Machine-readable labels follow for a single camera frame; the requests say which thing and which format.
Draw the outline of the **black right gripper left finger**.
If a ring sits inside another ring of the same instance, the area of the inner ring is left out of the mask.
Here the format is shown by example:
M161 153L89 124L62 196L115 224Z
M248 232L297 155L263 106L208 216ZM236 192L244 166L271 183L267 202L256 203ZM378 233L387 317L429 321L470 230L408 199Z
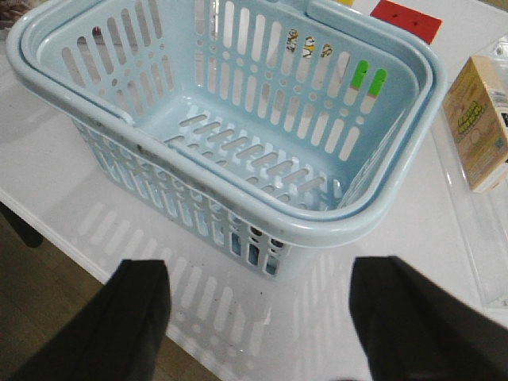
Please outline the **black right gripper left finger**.
M12 380L150 380L171 312L162 260L123 260Z

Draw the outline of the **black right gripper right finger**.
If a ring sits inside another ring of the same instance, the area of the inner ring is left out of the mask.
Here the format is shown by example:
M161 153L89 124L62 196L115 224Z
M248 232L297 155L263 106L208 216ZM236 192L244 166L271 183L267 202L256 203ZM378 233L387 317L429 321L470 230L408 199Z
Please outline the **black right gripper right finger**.
M507 330L397 256L357 257L349 310L374 380L505 380Z

